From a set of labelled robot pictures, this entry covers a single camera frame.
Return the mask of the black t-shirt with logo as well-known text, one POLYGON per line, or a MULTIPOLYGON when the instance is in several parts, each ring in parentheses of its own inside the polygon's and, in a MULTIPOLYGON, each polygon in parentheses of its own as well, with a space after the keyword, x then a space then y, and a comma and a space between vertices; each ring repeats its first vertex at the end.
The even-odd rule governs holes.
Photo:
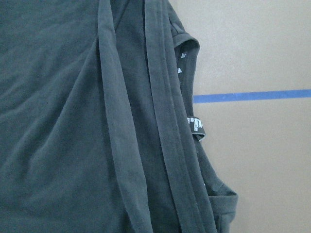
POLYGON ((0 230, 227 233, 167 0, 0 3, 0 230))

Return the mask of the brown paper table mat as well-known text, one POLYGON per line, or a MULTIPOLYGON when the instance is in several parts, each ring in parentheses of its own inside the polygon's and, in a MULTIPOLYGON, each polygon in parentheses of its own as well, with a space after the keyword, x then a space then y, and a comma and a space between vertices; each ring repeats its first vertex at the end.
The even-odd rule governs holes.
POLYGON ((174 0, 200 42, 195 115, 239 195, 233 233, 311 230, 311 3, 174 0))

